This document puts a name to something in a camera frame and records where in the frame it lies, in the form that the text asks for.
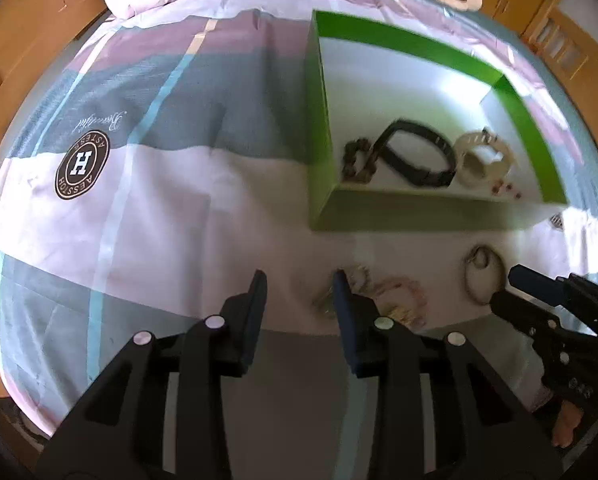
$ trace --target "human hand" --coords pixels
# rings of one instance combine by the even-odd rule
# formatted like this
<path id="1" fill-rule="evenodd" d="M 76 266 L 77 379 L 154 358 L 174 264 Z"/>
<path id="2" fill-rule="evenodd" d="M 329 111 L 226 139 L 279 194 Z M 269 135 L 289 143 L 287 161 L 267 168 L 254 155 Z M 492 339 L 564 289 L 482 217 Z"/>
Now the human hand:
<path id="1" fill-rule="evenodd" d="M 581 423 L 583 411 L 576 407 L 569 400 L 561 402 L 561 410 L 557 416 L 557 422 L 552 429 L 552 445 L 557 447 L 568 447 L 574 440 L 574 431 Z"/>

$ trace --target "white screw head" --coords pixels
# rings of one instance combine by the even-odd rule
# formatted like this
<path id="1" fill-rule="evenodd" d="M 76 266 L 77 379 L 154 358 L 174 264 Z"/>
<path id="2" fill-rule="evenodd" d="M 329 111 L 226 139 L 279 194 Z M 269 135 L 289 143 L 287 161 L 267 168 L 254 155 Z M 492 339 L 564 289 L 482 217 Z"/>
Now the white screw head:
<path id="1" fill-rule="evenodd" d="M 453 346 L 462 346 L 465 344 L 465 336 L 461 332 L 450 332 L 447 335 L 448 343 Z"/>
<path id="2" fill-rule="evenodd" d="M 146 332 L 142 330 L 141 332 L 137 332 L 133 336 L 133 343 L 139 346 L 147 345 L 153 339 L 153 335 L 150 332 Z"/>
<path id="3" fill-rule="evenodd" d="M 375 327 L 379 330 L 390 330 L 394 326 L 394 321 L 390 317 L 381 316 L 375 319 Z"/>
<path id="4" fill-rule="evenodd" d="M 217 330 L 225 325 L 225 319 L 222 316 L 209 316 L 205 318 L 204 323 L 208 328 Z"/>

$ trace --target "jewelry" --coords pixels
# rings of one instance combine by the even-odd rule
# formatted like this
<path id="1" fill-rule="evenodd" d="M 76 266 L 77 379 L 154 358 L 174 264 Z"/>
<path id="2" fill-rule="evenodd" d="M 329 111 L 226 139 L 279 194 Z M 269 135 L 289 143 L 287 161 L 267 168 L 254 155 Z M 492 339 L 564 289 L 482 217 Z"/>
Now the jewelry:
<path id="1" fill-rule="evenodd" d="M 377 172 L 377 158 L 370 160 L 370 150 L 372 145 L 368 139 L 362 137 L 361 139 L 352 140 L 344 147 L 343 154 L 343 170 L 341 176 L 345 182 L 358 182 L 359 184 L 367 184 L 372 180 L 373 175 Z M 357 153 L 365 153 L 364 167 L 359 173 L 355 164 L 357 163 Z"/>
<path id="2" fill-rule="evenodd" d="M 388 141 L 397 132 L 410 133 L 434 144 L 444 155 L 448 169 L 445 171 L 430 171 L 426 168 L 413 166 L 405 161 L 388 146 Z M 358 152 L 365 153 L 366 157 L 363 169 L 357 173 L 355 163 L 357 162 Z M 412 186 L 417 187 L 448 187 L 456 172 L 456 158 L 450 143 L 431 128 L 403 119 L 398 119 L 390 124 L 373 145 L 365 138 L 353 140 L 346 144 L 341 171 L 343 180 L 345 182 L 367 184 L 377 172 L 378 158 L 381 158 Z"/>
<path id="3" fill-rule="evenodd" d="M 498 269 L 498 284 L 496 291 L 505 290 L 506 288 L 506 264 L 503 258 L 497 253 L 492 247 L 487 245 L 474 246 L 468 255 L 463 259 L 463 288 L 466 291 L 468 297 L 476 304 L 480 306 L 486 306 L 490 304 L 490 298 L 487 301 L 479 299 L 468 282 L 468 266 L 472 265 L 476 269 L 483 270 L 490 266 L 490 263 L 494 261 Z"/>
<path id="4" fill-rule="evenodd" d="M 407 276 L 395 276 L 381 280 L 381 282 L 373 285 L 370 271 L 367 267 L 351 266 L 345 267 L 343 271 L 346 273 L 352 293 L 371 298 L 375 301 L 377 310 L 381 316 L 391 317 L 412 330 L 419 329 L 426 324 L 425 307 L 428 304 L 428 297 L 419 282 L 411 280 Z M 410 292 L 414 306 L 411 307 L 394 302 L 380 302 L 380 298 L 384 294 L 398 288 L 404 288 Z M 332 285 L 316 297 L 313 301 L 313 306 L 321 316 L 327 319 L 336 319 L 337 313 L 332 303 Z"/>
<path id="5" fill-rule="evenodd" d="M 498 152 L 498 159 L 484 164 L 474 153 L 474 148 L 478 146 L 489 146 Z M 492 186 L 493 194 L 497 194 L 504 185 L 504 178 L 515 164 L 510 147 L 486 128 L 480 132 L 463 134 L 456 140 L 454 151 L 458 161 L 459 182 L 465 187 Z"/>
<path id="6" fill-rule="evenodd" d="M 430 171 L 426 168 L 414 166 L 402 159 L 388 146 L 388 141 L 397 132 L 413 134 L 434 144 L 444 155 L 448 169 L 445 171 Z M 375 142 L 369 159 L 372 159 L 375 154 L 378 154 L 381 160 L 405 178 L 412 186 L 416 187 L 448 187 L 456 173 L 456 157 L 450 143 L 431 128 L 413 121 L 397 119 L 388 126 Z"/>

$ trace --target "bed sheet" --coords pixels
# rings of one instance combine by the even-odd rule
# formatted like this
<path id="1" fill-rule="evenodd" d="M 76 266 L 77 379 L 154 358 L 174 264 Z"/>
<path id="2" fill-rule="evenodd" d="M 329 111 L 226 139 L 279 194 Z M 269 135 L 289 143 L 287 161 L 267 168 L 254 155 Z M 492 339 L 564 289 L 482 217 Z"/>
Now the bed sheet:
<path id="1" fill-rule="evenodd" d="M 311 232 L 303 63 L 313 9 L 394 23 L 503 71 L 562 177 L 563 229 Z M 418 280 L 422 330 L 463 330 L 530 406 L 540 362 L 528 338 L 466 297 L 461 260 L 485 242 L 508 265 L 598 279 L 598 153 L 579 126 L 518 49 L 431 0 L 179 0 L 105 22 L 0 169 L 4 383 L 51 434 L 135 332 L 185 331 L 260 268 L 269 292 L 255 362 L 224 382 L 234 475 L 362 478 L 376 385 L 349 376 L 336 322 L 311 305 L 334 269 L 362 264 L 377 279 Z M 107 161 L 88 192 L 61 200 L 64 153 L 92 128 L 110 141 Z"/>

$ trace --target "watch band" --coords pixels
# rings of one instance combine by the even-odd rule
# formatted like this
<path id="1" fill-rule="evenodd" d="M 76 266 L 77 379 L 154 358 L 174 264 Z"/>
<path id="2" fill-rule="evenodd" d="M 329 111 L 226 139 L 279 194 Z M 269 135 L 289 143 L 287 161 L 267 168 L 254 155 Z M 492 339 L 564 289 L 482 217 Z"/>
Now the watch band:
<path id="1" fill-rule="evenodd" d="M 444 171 L 431 171 L 426 168 L 414 166 L 403 160 L 388 146 L 388 141 L 396 132 L 407 132 L 434 144 L 444 155 L 448 169 Z M 375 162 L 377 157 L 381 158 L 394 171 L 402 175 L 412 186 L 417 187 L 448 187 L 454 178 L 457 167 L 454 149 L 441 134 L 423 124 L 403 119 L 394 121 L 377 139 L 368 156 L 368 161 Z"/>

